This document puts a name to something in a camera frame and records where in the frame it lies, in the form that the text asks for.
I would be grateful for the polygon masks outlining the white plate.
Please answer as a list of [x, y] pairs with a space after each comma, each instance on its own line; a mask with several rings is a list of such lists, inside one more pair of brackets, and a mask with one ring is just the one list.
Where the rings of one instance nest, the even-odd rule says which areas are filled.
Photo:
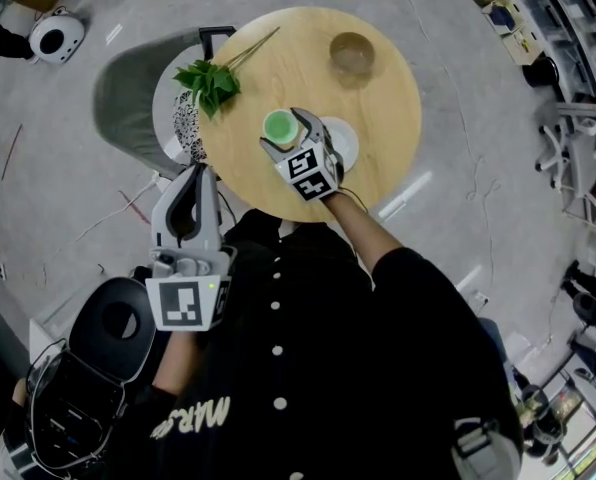
[[344, 172], [349, 172], [359, 156], [359, 140], [355, 130], [338, 117], [327, 116], [321, 120], [331, 136], [335, 152], [342, 158]]

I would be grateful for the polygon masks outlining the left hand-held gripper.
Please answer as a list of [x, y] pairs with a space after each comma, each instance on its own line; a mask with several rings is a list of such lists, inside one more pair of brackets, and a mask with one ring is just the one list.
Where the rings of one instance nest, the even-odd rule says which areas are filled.
[[[181, 173], [151, 216], [152, 276], [147, 294], [161, 331], [207, 332], [225, 315], [237, 250], [221, 247], [217, 181], [206, 164]], [[179, 247], [185, 239], [189, 248]]]

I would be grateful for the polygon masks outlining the white office chair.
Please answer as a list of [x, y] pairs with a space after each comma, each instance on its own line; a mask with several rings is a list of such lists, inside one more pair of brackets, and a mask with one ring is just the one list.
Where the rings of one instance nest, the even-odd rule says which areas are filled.
[[558, 103], [557, 120], [538, 128], [550, 149], [535, 162], [539, 173], [550, 174], [550, 186], [583, 204], [592, 222], [596, 210], [596, 104]]

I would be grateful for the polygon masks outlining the green cup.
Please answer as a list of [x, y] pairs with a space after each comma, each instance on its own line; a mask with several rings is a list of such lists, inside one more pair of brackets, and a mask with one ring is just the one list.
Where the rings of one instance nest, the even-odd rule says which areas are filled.
[[263, 134], [267, 140], [275, 145], [288, 145], [299, 134], [298, 120], [291, 111], [276, 109], [265, 117]]

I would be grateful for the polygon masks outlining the small open storage box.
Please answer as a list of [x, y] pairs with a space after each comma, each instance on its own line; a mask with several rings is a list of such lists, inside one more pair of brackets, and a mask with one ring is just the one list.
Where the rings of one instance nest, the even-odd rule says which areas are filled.
[[524, 25], [504, 36], [502, 43], [517, 66], [532, 65], [544, 51], [530, 25]]
[[499, 36], [516, 32], [524, 22], [514, 0], [494, 0], [482, 9], [482, 14]]

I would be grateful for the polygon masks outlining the thin red stick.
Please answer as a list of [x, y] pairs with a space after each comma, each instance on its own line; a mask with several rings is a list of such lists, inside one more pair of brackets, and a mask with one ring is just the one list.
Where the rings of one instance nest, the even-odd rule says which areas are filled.
[[147, 225], [150, 225], [149, 218], [136, 205], [136, 201], [138, 200], [138, 197], [136, 197], [135, 199], [130, 199], [122, 190], [118, 190], [118, 193], [122, 196], [122, 198], [128, 205], [128, 208], [131, 209], [142, 222], [144, 222]]

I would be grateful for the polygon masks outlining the brown bowl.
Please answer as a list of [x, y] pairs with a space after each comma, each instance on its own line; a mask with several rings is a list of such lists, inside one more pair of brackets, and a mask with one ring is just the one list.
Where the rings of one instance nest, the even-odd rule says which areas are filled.
[[334, 68], [350, 75], [367, 75], [372, 71], [376, 53], [373, 44], [356, 32], [342, 32], [329, 45], [329, 57]]

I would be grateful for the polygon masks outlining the person's black buttoned shirt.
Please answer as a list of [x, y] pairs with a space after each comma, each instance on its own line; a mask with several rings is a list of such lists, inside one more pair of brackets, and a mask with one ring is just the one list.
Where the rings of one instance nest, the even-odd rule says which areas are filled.
[[497, 347], [408, 248], [371, 272], [325, 224], [243, 215], [225, 317], [179, 395], [141, 394], [103, 480], [460, 480], [456, 423], [523, 448]]

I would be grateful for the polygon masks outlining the white round shell case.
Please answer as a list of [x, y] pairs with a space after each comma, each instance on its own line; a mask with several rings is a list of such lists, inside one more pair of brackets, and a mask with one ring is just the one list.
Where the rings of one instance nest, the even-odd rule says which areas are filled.
[[66, 63], [85, 37], [83, 22], [74, 14], [61, 11], [39, 21], [31, 31], [29, 44], [42, 61], [60, 65]]

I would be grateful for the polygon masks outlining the person's right forearm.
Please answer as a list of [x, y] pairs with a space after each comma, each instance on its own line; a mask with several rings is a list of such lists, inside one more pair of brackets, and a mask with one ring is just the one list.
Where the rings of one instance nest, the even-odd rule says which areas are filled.
[[334, 192], [324, 197], [322, 202], [349, 238], [370, 274], [384, 256], [403, 247], [347, 194]]

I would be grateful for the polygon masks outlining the black waste bin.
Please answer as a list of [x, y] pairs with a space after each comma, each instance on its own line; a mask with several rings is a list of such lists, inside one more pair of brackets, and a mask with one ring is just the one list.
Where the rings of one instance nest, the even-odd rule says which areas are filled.
[[539, 57], [531, 65], [522, 67], [522, 74], [532, 88], [557, 86], [560, 75], [558, 67], [551, 57]]

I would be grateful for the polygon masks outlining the black-white patterned seat cushion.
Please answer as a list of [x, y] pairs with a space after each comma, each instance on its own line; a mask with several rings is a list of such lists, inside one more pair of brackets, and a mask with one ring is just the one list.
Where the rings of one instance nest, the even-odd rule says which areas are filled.
[[190, 89], [184, 89], [174, 100], [174, 134], [193, 162], [205, 163], [207, 155], [200, 137], [199, 111], [192, 96]]

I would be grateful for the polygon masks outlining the person's left forearm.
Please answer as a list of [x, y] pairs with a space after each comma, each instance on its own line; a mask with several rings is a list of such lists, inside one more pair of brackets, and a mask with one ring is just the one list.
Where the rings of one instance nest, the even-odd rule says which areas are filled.
[[169, 395], [180, 396], [196, 376], [208, 340], [207, 332], [172, 332], [152, 386]]

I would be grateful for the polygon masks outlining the green leafy plant sprig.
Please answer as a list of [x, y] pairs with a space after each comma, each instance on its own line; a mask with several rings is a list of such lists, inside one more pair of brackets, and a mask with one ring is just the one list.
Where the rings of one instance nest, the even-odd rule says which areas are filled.
[[178, 67], [173, 79], [191, 91], [192, 102], [212, 119], [224, 103], [241, 92], [236, 70], [279, 30], [276, 27], [225, 64], [198, 59], [186, 68]]

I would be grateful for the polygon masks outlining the grey shell chair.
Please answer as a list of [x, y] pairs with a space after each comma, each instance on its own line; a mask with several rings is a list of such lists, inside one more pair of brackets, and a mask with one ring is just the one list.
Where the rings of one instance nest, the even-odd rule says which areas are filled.
[[165, 153], [156, 134], [152, 108], [158, 82], [184, 50], [199, 45], [209, 60], [213, 38], [235, 33], [233, 26], [192, 27], [116, 55], [93, 88], [92, 115], [99, 136], [161, 177], [175, 179], [186, 167]]

